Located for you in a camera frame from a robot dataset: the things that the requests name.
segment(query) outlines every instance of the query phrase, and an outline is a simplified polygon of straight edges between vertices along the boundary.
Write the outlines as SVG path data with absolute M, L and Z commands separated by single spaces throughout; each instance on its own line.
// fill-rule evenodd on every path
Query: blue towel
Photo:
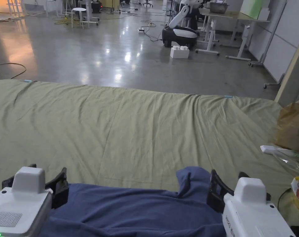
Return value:
M 179 192 L 71 184 L 40 236 L 225 237 L 221 214 L 206 204 L 210 173 L 187 167 L 176 175 Z

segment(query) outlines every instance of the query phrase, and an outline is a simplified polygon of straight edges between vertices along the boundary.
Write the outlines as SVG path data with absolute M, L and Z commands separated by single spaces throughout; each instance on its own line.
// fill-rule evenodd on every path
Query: concrete floor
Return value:
M 27 71 L 16 77 L 21 80 L 274 99 L 278 88 L 263 89 L 265 82 L 274 82 L 264 68 L 249 68 L 245 61 L 225 58 L 236 55 L 237 49 L 216 46 L 221 52 L 218 58 L 190 52 L 189 59 L 179 60 L 170 57 L 162 41 L 151 42 L 139 34 L 137 28 L 147 25 L 141 20 L 162 21 L 148 31 L 158 36 L 161 24 L 169 19 L 163 11 L 165 2 L 154 0 L 153 4 L 154 8 L 125 5 L 137 6 L 137 16 L 98 14 L 99 26 L 90 25 L 90 29 L 55 25 L 53 14 L 0 23 L 0 63 L 25 65 Z M 229 36 L 217 37 L 223 43 L 229 40 Z M 0 69 L 0 79 L 22 70 L 7 65 Z

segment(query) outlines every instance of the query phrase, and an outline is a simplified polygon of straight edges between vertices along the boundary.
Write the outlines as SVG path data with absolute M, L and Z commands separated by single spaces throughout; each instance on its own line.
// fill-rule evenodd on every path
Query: extension cord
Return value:
M 139 27 L 139 28 L 138 28 L 138 32 L 139 32 L 139 33 L 144 33 L 144 31 L 145 31 L 145 29 L 144 29 L 143 27 Z

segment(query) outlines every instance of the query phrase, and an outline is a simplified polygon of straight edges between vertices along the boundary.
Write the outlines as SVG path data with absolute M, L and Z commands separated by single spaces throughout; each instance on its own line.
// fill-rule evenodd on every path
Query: green bed sheet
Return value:
M 70 183 L 178 190 L 175 172 L 216 169 L 235 188 L 238 173 L 261 179 L 277 204 L 293 179 L 260 151 L 281 107 L 259 98 L 0 81 L 1 181 L 36 163 L 46 180 L 68 169 Z M 299 225 L 292 196 L 281 213 Z

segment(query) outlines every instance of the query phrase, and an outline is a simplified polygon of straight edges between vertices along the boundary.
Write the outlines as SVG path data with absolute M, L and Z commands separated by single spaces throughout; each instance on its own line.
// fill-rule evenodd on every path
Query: white stool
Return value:
M 59 17 L 59 14 L 57 12 L 57 4 L 56 4 L 56 0 L 45 0 L 45 11 L 47 13 L 47 17 L 49 16 L 48 11 L 47 11 L 47 2 L 54 2 L 55 4 L 55 11 L 56 11 L 56 15 L 57 17 Z
M 84 24 L 83 24 L 83 11 L 86 11 L 86 9 L 81 8 L 81 7 L 75 7 L 72 9 L 71 11 L 71 15 L 72 15 L 72 28 L 73 28 L 73 11 L 78 11 L 80 13 L 80 24 L 82 25 L 82 27 L 84 28 Z
M 15 6 L 16 6 L 18 17 L 20 17 L 19 6 L 21 7 L 22 13 L 27 13 L 24 3 L 21 0 L 11 0 L 11 4 L 9 3 L 9 0 L 7 0 L 7 4 L 8 4 L 10 15 L 12 15 L 11 6 L 13 6 L 14 14 L 16 13 L 15 11 Z

